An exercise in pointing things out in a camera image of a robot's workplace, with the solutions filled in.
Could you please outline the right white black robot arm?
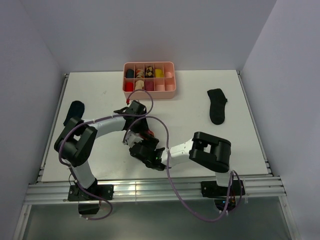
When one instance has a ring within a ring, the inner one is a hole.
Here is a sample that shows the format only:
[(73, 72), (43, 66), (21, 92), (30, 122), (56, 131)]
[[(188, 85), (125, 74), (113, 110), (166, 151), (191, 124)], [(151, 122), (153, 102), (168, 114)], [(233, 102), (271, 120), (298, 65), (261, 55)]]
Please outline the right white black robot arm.
[(129, 131), (124, 144), (130, 155), (141, 161), (147, 168), (164, 171), (173, 166), (193, 161), (215, 172), (216, 189), (222, 195), (229, 194), (234, 183), (230, 179), (231, 143), (204, 132), (195, 132), (193, 138), (170, 148), (157, 148), (159, 140), (150, 132)]

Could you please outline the dark navy ankle sock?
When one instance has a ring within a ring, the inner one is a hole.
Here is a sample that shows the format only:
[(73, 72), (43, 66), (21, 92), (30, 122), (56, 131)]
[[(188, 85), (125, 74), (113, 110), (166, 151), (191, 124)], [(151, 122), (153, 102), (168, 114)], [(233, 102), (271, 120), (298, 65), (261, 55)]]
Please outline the dark navy ankle sock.
[(81, 119), (83, 117), (84, 112), (85, 104), (79, 100), (73, 101), (69, 106), (63, 125), (66, 126), (71, 118), (77, 117)]

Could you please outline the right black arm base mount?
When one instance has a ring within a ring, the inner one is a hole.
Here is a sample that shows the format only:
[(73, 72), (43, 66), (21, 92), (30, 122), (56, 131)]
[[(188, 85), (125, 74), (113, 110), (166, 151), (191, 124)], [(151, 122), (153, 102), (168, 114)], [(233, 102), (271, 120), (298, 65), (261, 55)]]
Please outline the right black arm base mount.
[[(243, 181), (234, 180), (230, 187), (229, 202), (227, 210), (231, 211), (237, 206), (237, 197), (240, 195), (245, 196), (245, 188)], [(222, 211), (226, 204), (227, 199), (227, 187), (218, 186), (215, 180), (202, 181), (200, 183), (201, 194), (204, 198), (214, 199), (214, 204), (219, 211)]]

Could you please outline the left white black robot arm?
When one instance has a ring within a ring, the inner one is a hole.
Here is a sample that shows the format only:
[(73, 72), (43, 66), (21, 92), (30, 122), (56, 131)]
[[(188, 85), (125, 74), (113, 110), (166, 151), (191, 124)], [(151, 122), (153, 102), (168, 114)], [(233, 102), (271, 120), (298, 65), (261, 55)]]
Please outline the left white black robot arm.
[(58, 152), (60, 163), (69, 168), (79, 194), (86, 200), (101, 198), (103, 193), (88, 161), (95, 140), (109, 133), (127, 131), (135, 120), (147, 113), (145, 105), (133, 100), (107, 117), (83, 120), (75, 116), (68, 121), (54, 149)]

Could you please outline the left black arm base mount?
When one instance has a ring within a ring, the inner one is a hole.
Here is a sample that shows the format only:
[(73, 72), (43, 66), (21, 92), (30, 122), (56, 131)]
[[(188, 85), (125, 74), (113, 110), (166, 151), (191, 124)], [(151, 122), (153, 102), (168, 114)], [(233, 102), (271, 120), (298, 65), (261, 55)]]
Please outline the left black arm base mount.
[[(78, 203), (78, 213), (80, 217), (86, 220), (97, 221), (109, 217), (113, 212), (113, 205), (110, 200), (113, 199), (114, 186), (112, 184), (98, 184), (93, 191), (94, 193), (91, 193), (89, 190), (84, 191), (78, 185), (71, 185), (67, 201)], [(99, 210), (102, 210), (102, 203), (109, 206), (108, 213), (97, 216)]]

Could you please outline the maroon purple striped sock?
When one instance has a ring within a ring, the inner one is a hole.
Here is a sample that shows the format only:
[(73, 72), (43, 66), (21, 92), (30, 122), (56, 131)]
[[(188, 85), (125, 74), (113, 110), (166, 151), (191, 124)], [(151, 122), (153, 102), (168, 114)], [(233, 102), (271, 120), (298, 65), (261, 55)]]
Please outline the maroon purple striped sock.
[(153, 141), (155, 139), (154, 133), (151, 130), (141, 131), (139, 136), (146, 141)]

